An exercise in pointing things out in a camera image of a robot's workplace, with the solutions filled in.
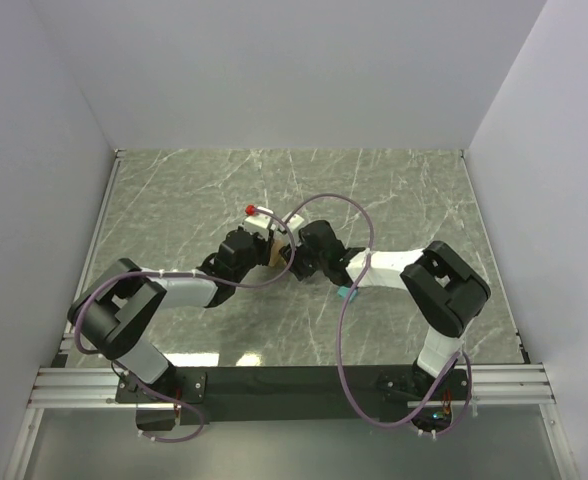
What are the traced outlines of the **peach cube socket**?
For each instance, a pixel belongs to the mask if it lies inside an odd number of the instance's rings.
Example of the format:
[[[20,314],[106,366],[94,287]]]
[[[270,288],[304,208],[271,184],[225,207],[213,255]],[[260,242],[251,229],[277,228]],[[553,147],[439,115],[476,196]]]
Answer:
[[[274,240],[270,249],[268,266],[270,268],[284,268],[287,262],[282,258],[280,250],[284,247],[281,240]]]

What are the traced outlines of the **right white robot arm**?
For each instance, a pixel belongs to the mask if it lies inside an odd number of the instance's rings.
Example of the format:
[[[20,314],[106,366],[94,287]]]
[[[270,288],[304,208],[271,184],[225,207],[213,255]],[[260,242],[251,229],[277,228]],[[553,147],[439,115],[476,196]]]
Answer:
[[[321,271],[338,287],[385,287],[408,292],[428,323],[415,361],[413,387],[434,399],[448,386],[443,367],[463,345],[468,325],[491,297],[488,283],[447,243],[433,241],[411,251],[372,251],[347,247],[325,220],[298,231],[295,247],[280,257],[292,261],[290,271],[302,281]]]

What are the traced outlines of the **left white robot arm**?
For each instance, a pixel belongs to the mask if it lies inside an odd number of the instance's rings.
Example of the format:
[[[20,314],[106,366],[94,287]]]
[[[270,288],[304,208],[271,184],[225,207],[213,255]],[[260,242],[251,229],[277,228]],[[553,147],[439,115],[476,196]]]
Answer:
[[[175,365],[144,332],[160,309],[214,308],[227,301],[257,266],[276,260],[291,271],[299,253],[294,237],[278,245],[275,233],[243,226],[229,232],[218,250],[191,271],[144,269],[129,258],[113,263],[70,306],[74,341],[86,355],[102,355],[138,378],[150,401],[167,399],[180,388]]]

